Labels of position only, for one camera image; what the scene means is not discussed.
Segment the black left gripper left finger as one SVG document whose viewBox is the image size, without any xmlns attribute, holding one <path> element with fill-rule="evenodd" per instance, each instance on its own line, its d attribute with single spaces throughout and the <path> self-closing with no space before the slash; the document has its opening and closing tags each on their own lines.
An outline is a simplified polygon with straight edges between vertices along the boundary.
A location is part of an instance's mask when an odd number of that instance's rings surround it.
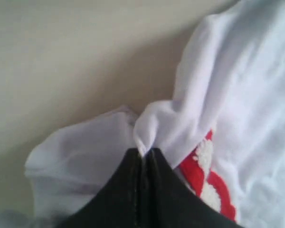
<svg viewBox="0 0 285 228">
<path fill-rule="evenodd" d="M 128 149 L 105 186 L 58 228 L 139 228 L 141 157 Z"/>
</svg>

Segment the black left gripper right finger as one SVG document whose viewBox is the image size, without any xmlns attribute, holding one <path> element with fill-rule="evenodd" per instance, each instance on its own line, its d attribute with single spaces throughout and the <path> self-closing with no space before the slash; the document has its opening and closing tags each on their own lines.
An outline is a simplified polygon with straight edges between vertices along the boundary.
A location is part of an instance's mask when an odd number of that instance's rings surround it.
<svg viewBox="0 0 285 228">
<path fill-rule="evenodd" d="M 194 195 L 167 163 L 161 150 L 142 159 L 141 226 L 143 228 L 237 228 Z"/>
</svg>

